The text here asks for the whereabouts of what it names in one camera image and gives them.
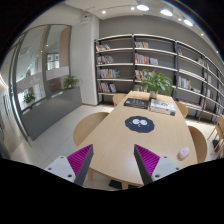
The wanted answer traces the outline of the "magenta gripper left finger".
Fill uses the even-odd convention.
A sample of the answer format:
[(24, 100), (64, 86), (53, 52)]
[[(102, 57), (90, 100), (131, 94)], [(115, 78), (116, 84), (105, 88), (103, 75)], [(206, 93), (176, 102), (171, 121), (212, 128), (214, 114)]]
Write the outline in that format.
[(59, 156), (45, 170), (76, 185), (82, 186), (93, 154), (93, 145), (90, 144), (68, 157)]

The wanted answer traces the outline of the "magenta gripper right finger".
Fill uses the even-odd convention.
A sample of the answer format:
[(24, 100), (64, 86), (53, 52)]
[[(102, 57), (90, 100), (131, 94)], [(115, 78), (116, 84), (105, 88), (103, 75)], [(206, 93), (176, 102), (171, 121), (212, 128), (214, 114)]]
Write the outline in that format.
[(134, 156), (144, 185), (180, 170), (169, 157), (159, 156), (137, 144), (134, 145)]

